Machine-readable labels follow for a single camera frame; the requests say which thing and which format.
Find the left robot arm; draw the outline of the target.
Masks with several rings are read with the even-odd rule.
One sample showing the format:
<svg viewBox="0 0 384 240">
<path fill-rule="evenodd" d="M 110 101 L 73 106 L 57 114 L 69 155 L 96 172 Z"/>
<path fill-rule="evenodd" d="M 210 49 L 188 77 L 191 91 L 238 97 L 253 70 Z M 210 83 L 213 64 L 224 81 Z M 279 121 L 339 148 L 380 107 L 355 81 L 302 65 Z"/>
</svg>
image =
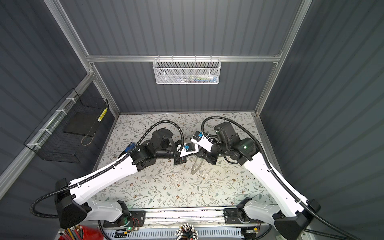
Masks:
<svg viewBox="0 0 384 240">
<path fill-rule="evenodd" d="M 124 201 L 109 203 L 93 196 L 113 183 L 144 170 L 158 158 L 183 160 L 195 151 L 186 143 L 182 129 L 169 120 L 152 125 L 134 147 L 122 153 L 109 165 L 72 181 L 62 179 L 53 192 L 37 198 L 30 213 L 39 218 L 57 219 L 62 229 L 83 221 L 108 221 L 121 227 L 135 223 Z"/>
</svg>

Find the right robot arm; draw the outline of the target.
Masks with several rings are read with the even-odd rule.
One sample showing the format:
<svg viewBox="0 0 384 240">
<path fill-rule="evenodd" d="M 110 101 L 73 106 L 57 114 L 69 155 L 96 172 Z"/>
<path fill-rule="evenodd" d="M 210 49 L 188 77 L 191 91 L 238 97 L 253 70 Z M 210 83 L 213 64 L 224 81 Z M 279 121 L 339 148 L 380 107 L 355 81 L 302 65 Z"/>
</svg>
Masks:
<svg viewBox="0 0 384 240">
<path fill-rule="evenodd" d="M 214 127 L 214 135 L 200 130 L 192 137 L 191 141 L 201 148 L 198 156 L 212 165 L 219 156 L 237 161 L 259 180 L 276 202 L 271 206 L 245 198 L 236 208 L 241 222 L 260 220 L 287 240 L 296 240 L 303 232 L 340 240 L 357 239 L 318 214 L 320 204 L 300 194 L 276 170 L 251 132 L 234 120 L 218 118 L 223 123 Z"/>
</svg>

